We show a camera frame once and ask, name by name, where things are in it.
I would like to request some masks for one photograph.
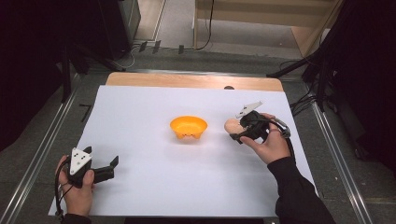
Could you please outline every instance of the black equipment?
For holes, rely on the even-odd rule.
[[[93,180],[94,184],[114,178],[114,168],[116,168],[116,166],[119,164],[119,157],[117,156],[116,158],[114,158],[114,160],[110,163],[109,166],[98,169],[91,169],[91,164],[92,164],[91,152],[92,152],[91,147],[86,147],[82,151],[74,148],[72,150],[72,155],[68,156],[67,159],[62,162],[62,164],[58,167],[58,170],[56,171],[56,176],[55,176],[56,202],[55,203],[56,203],[57,211],[55,215],[59,218],[61,223],[64,220],[64,210],[62,210],[61,208],[61,200],[68,191],[63,194],[62,198],[60,198],[60,192],[62,192],[62,186],[60,186],[59,184],[59,176],[65,166],[67,166],[66,169],[67,170],[66,175],[68,179],[67,184],[71,185],[70,189],[71,188],[80,189],[82,187],[82,181],[84,175],[89,170],[93,170],[95,173]]]
[[[270,132],[270,123],[274,124],[286,139],[290,155],[295,161],[294,150],[290,141],[290,130],[282,120],[277,118],[268,119],[259,112],[253,110],[242,117],[239,123],[245,130],[241,133],[230,133],[231,138],[239,144],[242,144],[241,140],[239,140],[242,136],[246,136],[251,139],[261,138],[263,142],[265,142],[268,137],[268,133]]]
[[[327,97],[346,126],[356,154],[363,160],[375,158],[396,176],[396,2],[346,0],[339,16],[318,50],[287,68],[267,75],[281,77],[308,63],[305,82],[319,75],[317,103],[323,112]]]

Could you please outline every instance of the gray floor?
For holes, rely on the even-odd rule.
[[[171,8],[171,2],[183,4],[184,1],[168,0],[167,6],[169,8]],[[164,17],[170,14],[169,11],[164,13]],[[166,25],[165,22],[162,23],[159,37],[163,36],[163,44],[173,48],[172,36],[175,35],[164,32],[163,28]],[[292,39],[292,36],[287,35],[287,33],[280,34],[279,38]],[[187,35],[183,37],[181,33],[173,34],[177,34],[175,38],[188,39]],[[268,45],[268,47],[272,48],[272,52],[276,52],[278,49],[277,42],[274,43],[273,45]],[[280,49],[279,52],[274,54],[267,54],[260,50],[257,50],[256,53],[248,51],[241,53],[241,51],[238,51],[233,52],[233,54],[226,52],[186,51],[179,55],[177,51],[170,49],[160,49],[156,54],[152,54],[152,49],[147,49],[140,53],[134,53],[135,63],[129,70],[203,71],[231,73],[231,75],[238,76],[264,77],[265,74],[277,71],[279,65],[290,58],[299,58],[293,53],[288,54],[287,51],[282,50]],[[127,64],[130,61],[131,59],[125,59],[124,63]],[[77,144],[85,126],[86,121],[81,122],[81,119],[86,112],[86,108],[79,106],[79,104],[92,105],[99,85],[106,82],[110,73],[101,64],[91,63],[91,65],[92,68],[89,74],[81,76],[76,98],[71,104],[64,123],[54,139],[49,154],[46,155],[45,162],[15,223],[58,223],[54,217],[48,217],[53,198],[54,169],[61,156],[68,153]],[[291,103],[305,94],[304,83],[299,79],[302,71],[302,69],[294,71],[291,75],[282,78],[282,85]],[[32,119],[18,141],[0,153],[0,169],[3,171],[2,175],[0,175],[0,214],[3,214],[3,211],[7,208],[15,188],[39,148],[46,130],[60,107],[61,98],[62,88],[52,95],[47,104]],[[361,195],[366,201],[374,223],[394,222],[396,219],[396,213],[394,212],[396,211],[396,181],[391,171],[376,161],[365,162],[357,160],[342,122],[331,110],[326,110],[326,116],[330,120],[334,135],[359,186]],[[325,202],[337,223],[358,223],[313,110],[311,108],[307,109],[295,118],[295,122],[319,196]],[[269,218],[268,221],[268,223],[271,223],[271,221],[277,223],[276,218]],[[93,223],[123,223],[123,218],[93,217]]]

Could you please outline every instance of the floor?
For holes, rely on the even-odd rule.
[[[227,73],[232,76],[265,77],[274,73],[283,62],[301,59],[291,30],[285,26],[255,24],[250,27],[241,22],[213,22],[212,38],[205,50],[185,51],[177,54],[179,45],[192,45],[193,0],[167,0],[161,23],[158,26],[156,40],[161,40],[161,49],[152,53],[152,49],[133,52],[134,57],[120,61],[132,64],[127,71],[136,69],[200,71]],[[200,21],[202,30],[199,46],[205,43],[205,21]],[[35,180],[26,190],[28,195],[21,198],[16,216],[0,223],[58,223],[54,217],[48,217],[53,198],[53,170],[59,158],[74,147],[85,121],[81,121],[86,108],[80,104],[93,105],[99,85],[106,83],[110,73],[101,64],[90,61],[88,75],[76,77],[74,100],[66,108],[56,136],[51,139],[43,161],[36,167]],[[302,69],[282,77],[282,85],[290,102],[297,101],[306,93],[300,80]],[[20,139],[0,153],[0,214],[7,210],[11,197],[17,191],[32,158],[47,137],[46,131],[52,119],[57,117],[62,88],[55,92],[43,109],[25,129]],[[359,221],[348,198],[346,186],[332,158],[326,139],[316,120],[314,108],[307,109],[295,118],[295,123],[304,146],[304,151],[316,182],[319,197],[325,202],[337,223],[363,223]],[[377,161],[360,161],[354,155],[353,146],[340,119],[330,109],[326,109],[326,118],[332,125],[332,133],[342,150],[348,170],[352,174],[357,189],[365,201],[371,216],[371,223],[392,223],[396,219],[396,181],[392,172]],[[123,223],[123,217],[93,217],[93,223]],[[275,217],[266,219],[266,223],[277,223]]]

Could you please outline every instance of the metal rail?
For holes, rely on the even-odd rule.
[[[9,201],[7,209],[3,216],[0,219],[0,224],[12,224],[15,223],[18,213],[21,211],[21,208],[29,195],[30,190],[35,183],[35,179],[38,176],[38,173],[47,158],[47,155],[50,152],[50,148],[52,146],[53,141],[57,133],[59,132],[62,123],[64,122],[64,118],[66,117],[71,104],[76,97],[76,92],[79,86],[80,78],[76,74],[73,80],[76,83],[76,87],[73,89],[70,97],[63,103],[58,109],[58,112],[55,115],[52,123],[47,129],[46,134],[44,135],[43,140],[41,141],[40,146],[35,153],[32,161],[30,162],[29,167],[27,168],[21,182],[16,187],[14,194]]]

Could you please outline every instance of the bowl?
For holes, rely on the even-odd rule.
[[[198,117],[182,116],[173,119],[170,126],[179,139],[184,136],[192,136],[199,139],[201,134],[206,130],[207,123]]]

